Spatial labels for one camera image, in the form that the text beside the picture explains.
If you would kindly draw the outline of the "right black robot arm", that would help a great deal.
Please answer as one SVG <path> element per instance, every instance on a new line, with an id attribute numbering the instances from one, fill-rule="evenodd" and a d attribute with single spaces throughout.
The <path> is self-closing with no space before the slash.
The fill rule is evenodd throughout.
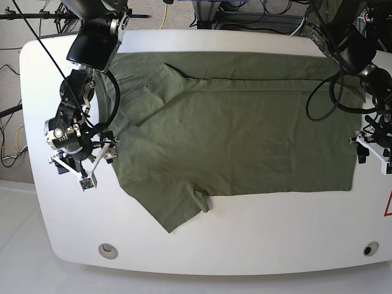
<path id="1" fill-rule="evenodd" d="M 59 90 L 61 103 L 54 118 L 45 123 L 45 139 L 58 156 L 56 162 L 68 171 L 87 177 L 81 163 L 94 148 L 92 137 L 113 141 L 106 129 L 119 108 L 119 86 L 115 86 L 115 105 L 109 118 L 96 125 L 88 122 L 90 102 L 94 95 L 94 72 L 115 78 L 109 66 L 118 51 L 132 15 L 127 1 L 64 1 L 64 5 L 79 19 L 81 27 L 66 59 L 79 66 L 64 78 Z"/>

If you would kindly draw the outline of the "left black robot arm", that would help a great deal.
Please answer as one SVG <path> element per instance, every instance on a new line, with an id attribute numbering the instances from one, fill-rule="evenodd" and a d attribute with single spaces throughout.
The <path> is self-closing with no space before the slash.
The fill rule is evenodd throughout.
<path id="1" fill-rule="evenodd" d="M 368 6 L 367 1 L 342 1 L 333 20 L 326 23 L 319 10 L 321 5 L 310 1 L 309 10 L 315 13 L 318 24 L 310 23 L 311 39 L 323 54 L 335 60 L 339 70 L 325 81 L 329 84 L 332 109 L 322 117 L 309 119 L 323 121 L 336 109 L 362 115 L 366 121 L 354 138 L 359 164 L 370 154 L 376 155 L 384 165 L 383 172 L 391 173 L 391 75 L 373 63 L 376 47 L 367 40 L 353 22 Z M 341 104 L 344 78 L 358 77 L 361 87 L 371 95 L 372 108 L 350 108 Z"/>

